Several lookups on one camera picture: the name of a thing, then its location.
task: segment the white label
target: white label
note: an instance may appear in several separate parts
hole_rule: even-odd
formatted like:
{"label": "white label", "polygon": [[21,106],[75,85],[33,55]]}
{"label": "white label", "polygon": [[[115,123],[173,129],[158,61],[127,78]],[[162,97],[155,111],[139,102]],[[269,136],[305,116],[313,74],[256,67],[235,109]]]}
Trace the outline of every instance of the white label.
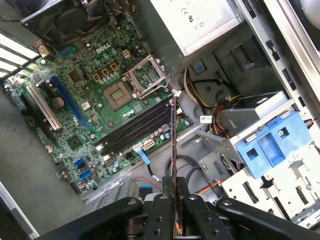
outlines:
{"label": "white label", "polygon": [[262,104],[268,97],[262,98],[261,100],[257,101],[256,104]]}
{"label": "white label", "polygon": [[226,0],[151,0],[154,8],[174,40],[187,56],[185,49],[236,18]]}
{"label": "white label", "polygon": [[201,124],[212,124],[212,116],[200,116]]}
{"label": "white label", "polygon": [[175,97],[180,97],[180,94],[181,94],[182,92],[181,91],[177,91],[177,90],[175,90],[175,89],[172,89],[172,94],[175,96]]}
{"label": "white label", "polygon": [[81,104],[81,107],[83,108],[83,110],[87,110],[90,108],[90,104],[86,101]]}
{"label": "white label", "polygon": [[107,44],[99,47],[99,48],[96,49],[95,51],[96,51],[97,54],[99,54],[99,53],[103,52],[104,50],[106,50],[106,49],[108,49],[108,48],[110,48],[110,47],[111,47],[111,45],[110,45],[109,43],[107,43]]}

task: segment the metal bracket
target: metal bracket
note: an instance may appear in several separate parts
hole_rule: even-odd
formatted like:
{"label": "metal bracket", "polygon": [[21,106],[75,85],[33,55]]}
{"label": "metal bracket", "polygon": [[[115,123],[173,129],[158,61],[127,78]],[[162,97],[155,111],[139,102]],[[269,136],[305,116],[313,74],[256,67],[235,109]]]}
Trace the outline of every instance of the metal bracket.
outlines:
{"label": "metal bracket", "polygon": [[[142,66],[144,66],[147,62],[150,62],[152,64],[157,74],[159,75],[159,78],[155,80],[153,83],[150,83],[148,87],[145,88],[141,85],[139,79],[136,78],[135,70],[141,69]],[[149,94],[158,90],[159,88],[168,87],[170,82],[170,75],[167,75],[165,73],[165,67],[160,66],[160,62],[160,59],[156,59],[152,55],[149,55],[123,75],[122,80],[131,82],[131,84],[134,87],[132,95],[134,98],[143,99]],[[168,79],[168,81],[165,83],[165,85],[162,85],[161,82],[165,79]]]}

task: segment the sata port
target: sata port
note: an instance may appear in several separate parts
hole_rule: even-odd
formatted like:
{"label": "sata port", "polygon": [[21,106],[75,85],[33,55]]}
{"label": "sata port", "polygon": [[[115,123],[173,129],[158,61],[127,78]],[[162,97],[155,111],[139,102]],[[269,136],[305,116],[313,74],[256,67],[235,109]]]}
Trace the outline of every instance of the sata port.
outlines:
{"label": "sata port", "polygon": [[82,165],[84,163],[85,163],[85,159],[83,157],[81,157],[77,161],[74,162],[74,166],[78,167],[78,166],[80,166],[80,165]]}
{"label": "sata port", "polygon": [[79,179],[86,179],[87,177],[89,177],[91,175],[91,173],[92,173],[91,170],[87,169],[79,175]]}

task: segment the label sticker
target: label sticker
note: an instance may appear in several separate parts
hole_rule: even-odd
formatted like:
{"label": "label sticker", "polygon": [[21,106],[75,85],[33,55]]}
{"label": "label sticker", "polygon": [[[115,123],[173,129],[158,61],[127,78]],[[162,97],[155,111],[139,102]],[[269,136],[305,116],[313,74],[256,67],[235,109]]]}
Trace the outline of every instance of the label sticker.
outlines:
{"label": "label sticker", "polygon": [[212,116],[200,116],[200,123],[201,124],[211,124],[212,123]]}

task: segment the chip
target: chip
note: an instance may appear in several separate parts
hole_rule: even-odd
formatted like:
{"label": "chip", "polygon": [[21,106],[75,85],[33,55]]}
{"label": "chip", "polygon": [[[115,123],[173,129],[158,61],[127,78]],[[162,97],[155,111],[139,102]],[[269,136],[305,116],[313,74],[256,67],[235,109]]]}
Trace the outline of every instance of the chip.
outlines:
{"label": "chip", "polygon": [[36,75],[33,76],[33,80],[36,83],[38,83],[38,82],[40,82],[42,80],[42,78],[41,78],[41,76],[39,74],[36,74]]}
{"label": "chip", "polygon": [[90,106],[90,104],[89,104],[89,102],[84,102],[84,103],[82,103],[81,104],[81,107],[83,108],[83,110],[87,110],[87,109],[89,109],[91,106]]}
{"label": "chip", "polygon": [[103,95],[113,108],[117,110],[131,101],[132,96],[123,82],[118,82],[103,91]]}
{"label": "chip", "polygon": [[76,150],[77,148],[83,145],[80,138],[77,135],[74,135],[73,137],[69,138],[67,140],[67,143],[72,150]]}
{"label": "chip", "polygon": [[76,70],[73,70],[71,72],[69,72],[69,78],[71,79],[71,81],[74,83],[74,84],[77,84],[78,82],[81,81],[81,77],[80,75],[78,74],[78,72]]}

